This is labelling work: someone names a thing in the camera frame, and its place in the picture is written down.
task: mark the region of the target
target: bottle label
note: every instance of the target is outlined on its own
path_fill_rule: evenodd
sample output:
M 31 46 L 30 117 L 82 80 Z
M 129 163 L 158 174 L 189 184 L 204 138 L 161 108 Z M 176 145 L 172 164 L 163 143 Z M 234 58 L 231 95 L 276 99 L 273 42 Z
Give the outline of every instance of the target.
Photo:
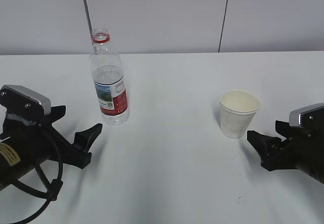
M 95 81 L 95 88 L 102 113 L 119 115 L 127 110 L 128 104 L 123 78 L 113 84 L 100 84 Z

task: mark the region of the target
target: paper cup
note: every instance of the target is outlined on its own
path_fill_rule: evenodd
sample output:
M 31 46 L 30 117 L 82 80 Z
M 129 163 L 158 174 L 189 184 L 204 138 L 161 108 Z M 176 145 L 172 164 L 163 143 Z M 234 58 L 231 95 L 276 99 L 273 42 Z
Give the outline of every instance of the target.
M 252 94 L 242 90 L 231 90 L 222 96 L 220 127 L 224 135 L 241 138 L 247 130 L 260 101 Z

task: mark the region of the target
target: black cable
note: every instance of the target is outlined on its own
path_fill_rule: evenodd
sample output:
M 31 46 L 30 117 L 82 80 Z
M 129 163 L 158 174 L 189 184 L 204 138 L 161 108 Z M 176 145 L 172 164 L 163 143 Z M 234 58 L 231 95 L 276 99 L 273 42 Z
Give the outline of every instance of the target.
M 228 4 L 228 0 L 226 0 L 226 5 L 225 5 L 225 12 L 224 12 L 224 18 L 223 18 L 222 32 L 221 32 L 221 37 L 219 39 L 218 53 L 221 51 L 221 44 L 222 44 L 222 38 L 223 38 L 224 24 L 225 24 L 226 12 L 227 12 L 227 4 Z
M 44 131 L 42 128 L 40 128 L 40 131 L 42 132 L 42 134 L 50 141 L 50 143 L 53 145 L 56 154 L 57 154 L 57 159 L 58 159 L 58 163 L 59 163 L 59 170 L 58 170 L 58 174 L 57 174 L 57 180 L 62 181 L 62 175 L 63 175 L 63 161 L 62 161 L 62 157 L 60 154 L 60 151 L 55 143 L 55 141 L 51 138 L 50 135 L 47 134 L 46 131 Z M 33 221 L 34 219 L 36 219 L 40 214 L 42 214 L 44 212 L 44 210 L 48 207 L 48 205 L 51 203 L 53 197 L 55 195 L 57 195 L 58 193 L 55 192 L 51 192 L 48 196 L 48 199 L 45 201 L 45 203 L 41 206 L 41 208 L 36 211 L 33 215 L 31 215 L 30 217 L 27 217 L 24 220 L 18 221 L 18 222 L 14 222 L 11 224 L 28 224 L 29 222 Z

